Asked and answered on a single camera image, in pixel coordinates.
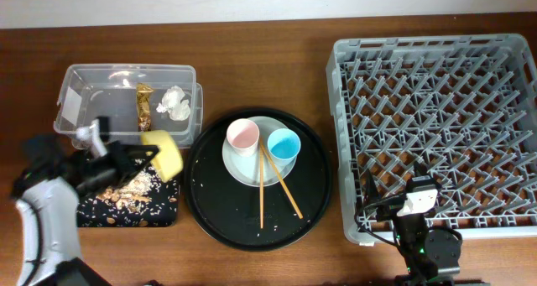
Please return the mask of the gold foil snack wrapper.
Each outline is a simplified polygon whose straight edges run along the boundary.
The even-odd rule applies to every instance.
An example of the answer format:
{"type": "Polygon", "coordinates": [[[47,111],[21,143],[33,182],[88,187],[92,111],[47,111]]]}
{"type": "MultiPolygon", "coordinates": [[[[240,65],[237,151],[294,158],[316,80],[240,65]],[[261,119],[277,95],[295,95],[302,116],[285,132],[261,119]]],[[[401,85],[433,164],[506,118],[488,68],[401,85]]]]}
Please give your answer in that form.
{"type": "Polygon", "coordinates": [[[151,128],[150,97],[154,89],[144,83],[136,86],[136,106],[138,114],[138,130],[147,132],[151,128]]]}

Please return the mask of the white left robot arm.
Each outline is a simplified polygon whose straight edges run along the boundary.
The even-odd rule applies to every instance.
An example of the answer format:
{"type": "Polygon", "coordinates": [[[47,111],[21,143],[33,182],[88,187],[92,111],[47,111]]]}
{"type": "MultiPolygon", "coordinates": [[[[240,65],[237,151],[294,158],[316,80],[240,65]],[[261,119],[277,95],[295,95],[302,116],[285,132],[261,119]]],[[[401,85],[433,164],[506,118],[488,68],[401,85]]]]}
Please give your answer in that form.
{"type": "Polygon", "coordinates": [[[159,153],[156,145],[111,142],[107,118],[78,130],[87,150],[66,155],[57,135],[23,144],[28,167],[10,194],[23,223],[20,285],[105,285],[81,255],[76,211],[81,197],[128,185],[159,153]]]}

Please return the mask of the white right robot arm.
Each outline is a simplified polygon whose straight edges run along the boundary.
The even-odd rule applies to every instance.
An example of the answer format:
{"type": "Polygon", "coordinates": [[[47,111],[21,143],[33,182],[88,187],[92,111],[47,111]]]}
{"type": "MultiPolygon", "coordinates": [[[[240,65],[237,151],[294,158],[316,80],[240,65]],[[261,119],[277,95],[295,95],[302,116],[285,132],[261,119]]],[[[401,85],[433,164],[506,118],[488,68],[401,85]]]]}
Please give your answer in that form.
{"type": "Polygon", "coordinates": [[[393,240],[369,231],[361,222],[360,231],[397,248],[404,258],[406,275],[394,279],[396,285],[453,285],[460,272],[459,258],[463,239],[461,233],[446,226],[429,226],[426,216],[435,206],[441,185],[420,163],[413,163],[414,176],[404,190],[382,197],[370,170],[366,171],[366,200],[358,215],[375,214],[377,221],[394,224],[393,240]]]}

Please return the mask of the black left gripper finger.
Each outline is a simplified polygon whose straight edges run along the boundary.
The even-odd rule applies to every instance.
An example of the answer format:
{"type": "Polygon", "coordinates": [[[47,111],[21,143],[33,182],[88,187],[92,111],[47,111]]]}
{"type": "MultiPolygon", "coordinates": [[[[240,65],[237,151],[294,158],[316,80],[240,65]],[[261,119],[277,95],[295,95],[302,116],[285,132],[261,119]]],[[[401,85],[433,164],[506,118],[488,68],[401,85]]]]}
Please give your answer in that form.
{"type": "Polygon", "coordinates": [[[128,173],[143,170],[159,153],[157,145],[123,145],[128,173]]]}
{"type": "Polygon", "coordinates": [[[109,117],[99,116],[88,126],[77,128],[76,138],[90,150],[94,158],[104,157],[107,155],[105,143],[109,140],[109,127],[109,117]]]}

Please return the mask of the yellow plastic bowl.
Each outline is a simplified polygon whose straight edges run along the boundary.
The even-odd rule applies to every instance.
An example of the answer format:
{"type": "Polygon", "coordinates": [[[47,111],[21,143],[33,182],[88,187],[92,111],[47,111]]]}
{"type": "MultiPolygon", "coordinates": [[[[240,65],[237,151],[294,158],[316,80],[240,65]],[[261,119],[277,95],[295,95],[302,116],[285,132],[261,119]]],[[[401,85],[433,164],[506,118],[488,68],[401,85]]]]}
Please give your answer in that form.
{"type": "Polygon", "coordinates": [[[141,142],[143,145],[155,145],[159,148],[151,164],[163,182],[169,182],[184,168],[180,150],[168,132],[164,130],[143,132],[141,142]]]}

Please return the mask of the white tissue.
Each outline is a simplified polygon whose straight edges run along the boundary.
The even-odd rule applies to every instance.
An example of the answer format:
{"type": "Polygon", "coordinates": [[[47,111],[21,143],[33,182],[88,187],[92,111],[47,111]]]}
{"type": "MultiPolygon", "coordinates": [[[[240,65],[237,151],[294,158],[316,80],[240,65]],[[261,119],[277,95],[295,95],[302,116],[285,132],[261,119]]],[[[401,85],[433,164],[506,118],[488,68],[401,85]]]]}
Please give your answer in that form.
{"type": "Polygon", "coordinates": [[[168,113],[172,121],[185,121],[190,116],[190,101],[180,87],[172,86],[165,92],[156,111],[168,113]]]}

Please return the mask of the blue plastic cup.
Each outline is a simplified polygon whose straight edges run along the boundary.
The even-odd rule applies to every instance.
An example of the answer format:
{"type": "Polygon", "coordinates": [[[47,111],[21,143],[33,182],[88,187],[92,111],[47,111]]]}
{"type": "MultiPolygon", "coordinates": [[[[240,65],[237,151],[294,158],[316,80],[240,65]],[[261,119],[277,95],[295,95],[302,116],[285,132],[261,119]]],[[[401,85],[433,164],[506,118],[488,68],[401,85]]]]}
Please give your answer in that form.
{"type": "Polygon", "coordinates": [[[298,134],[288,128],[280,128],[270,133],[267,140],[268,152],[271,159],[281,166],[295,160],[301,149],[298,134]]]}

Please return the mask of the pink plastic cup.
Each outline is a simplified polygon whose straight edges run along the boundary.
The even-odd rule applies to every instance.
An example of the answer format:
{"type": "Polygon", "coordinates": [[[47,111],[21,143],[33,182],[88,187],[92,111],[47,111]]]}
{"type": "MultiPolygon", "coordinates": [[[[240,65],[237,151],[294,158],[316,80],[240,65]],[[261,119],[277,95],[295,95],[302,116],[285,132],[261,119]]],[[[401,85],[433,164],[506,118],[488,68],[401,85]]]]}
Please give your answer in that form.
{"type": "Polygon", "coordinates": [[[260,131],[258,125],[247,118],[233,121],[227,128],[227,141],[236,154],[242,157],[252,156],[257,148],[260,131]]]}

